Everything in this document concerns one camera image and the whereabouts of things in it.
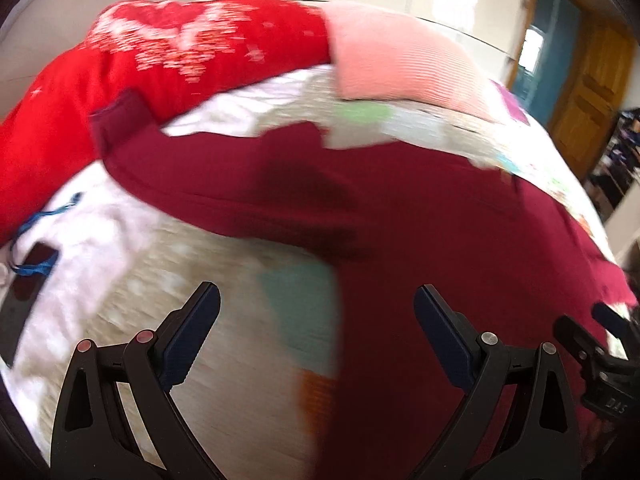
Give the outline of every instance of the blue strap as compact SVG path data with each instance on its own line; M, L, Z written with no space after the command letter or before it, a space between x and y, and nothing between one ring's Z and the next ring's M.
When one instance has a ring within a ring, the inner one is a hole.
M27 265L27 264L16 265L14 263L15 244L18 241L18 238L20 238L20 236L22 236L23 234L25 234L25 232L31 229L40 218L42 218L43 216L59 215L60 213L65 212L67 209L72 208L78 202L80 202L81 196L82 196L82 193L75 193L75 195L71 197L71 200L67 204L57 209L54 209L53 211L39 211L31 215L27 219L27 221L18 228L18 232L15 234L14 238L11 240L11 244L9 245L9 258L7 262L9 268L15 274L17 274L18 276L33 276L34 274L44 274L45 276L49 275L49 273L51 272L51 269L53 268L53 265L56 263L56 259L58 258L57 253L53 254L44 262L36 265Z

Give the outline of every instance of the folded pink clothing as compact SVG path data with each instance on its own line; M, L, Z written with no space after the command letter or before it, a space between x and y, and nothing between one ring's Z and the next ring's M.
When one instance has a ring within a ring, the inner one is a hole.
M356 2L321 5L343 99L412 99L492 122L509 115L464 48L424 20Z

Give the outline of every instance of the doorway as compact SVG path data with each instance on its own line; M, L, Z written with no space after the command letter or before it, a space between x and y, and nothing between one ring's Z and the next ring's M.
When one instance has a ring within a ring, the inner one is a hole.
M511 91L545 128L569 76L581 19L571 0L536 0Z

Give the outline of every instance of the teal patch on bedsheet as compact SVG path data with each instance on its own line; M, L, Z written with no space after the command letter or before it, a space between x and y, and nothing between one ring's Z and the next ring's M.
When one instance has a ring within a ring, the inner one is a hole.
M263 273L260 281L300 367L333 377L340 311L331 267L320 262L282 267Z

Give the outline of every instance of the bed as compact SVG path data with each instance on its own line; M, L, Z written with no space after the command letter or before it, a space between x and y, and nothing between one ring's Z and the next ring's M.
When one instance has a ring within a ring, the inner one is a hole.
M221 315L172 396L230 479L410 473L462 396L415 322L423 283L532 348L561 314L604 341L590 306L635 303L544 129L460 47L352 2L111 6L37 76L0 153L1 241L79 197L12 251L60 250L0 362L46 460L76 343L155 328L202 281Z

